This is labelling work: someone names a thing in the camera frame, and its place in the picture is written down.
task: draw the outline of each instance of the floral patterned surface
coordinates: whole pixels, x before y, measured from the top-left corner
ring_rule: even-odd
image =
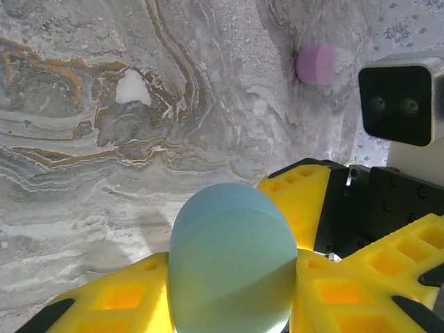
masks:
[[[377,20],[374,60],[434,49],[444,49],[444,0],[384,0]],[[360,126],[354,163],[385,165],[388,149],[388,142],[369,137]]]

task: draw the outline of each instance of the pink cylinder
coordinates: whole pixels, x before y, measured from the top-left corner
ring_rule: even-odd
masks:
[[[328,44],[301,49],[296,60],[299,80],[309,85],[329,85],[334,75],[334,50]]]

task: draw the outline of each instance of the camera lens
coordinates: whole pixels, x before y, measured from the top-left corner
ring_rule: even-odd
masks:
[[[419,104],[414,99],[405,99],[401,102],[401,110],[406,116],[416,116],[419,113]]]
[[[386,109],[386,101],[379,96],[373,97],[370,100],[370,106],[375,112],[382,112]]]

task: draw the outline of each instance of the light blue cylinder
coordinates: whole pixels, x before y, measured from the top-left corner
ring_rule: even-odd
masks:
[[[173,227],[169,297],[178,333],[280,333],[291,311],[296,242],[285,218],[243,184],[192,196]]]

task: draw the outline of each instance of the gray marble countertop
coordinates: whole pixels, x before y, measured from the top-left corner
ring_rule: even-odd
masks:
[[[167,250],[205,186],[351,160],[379,3],[1,0],[0,332]],[[289,75],[313,42],[329,87]]]

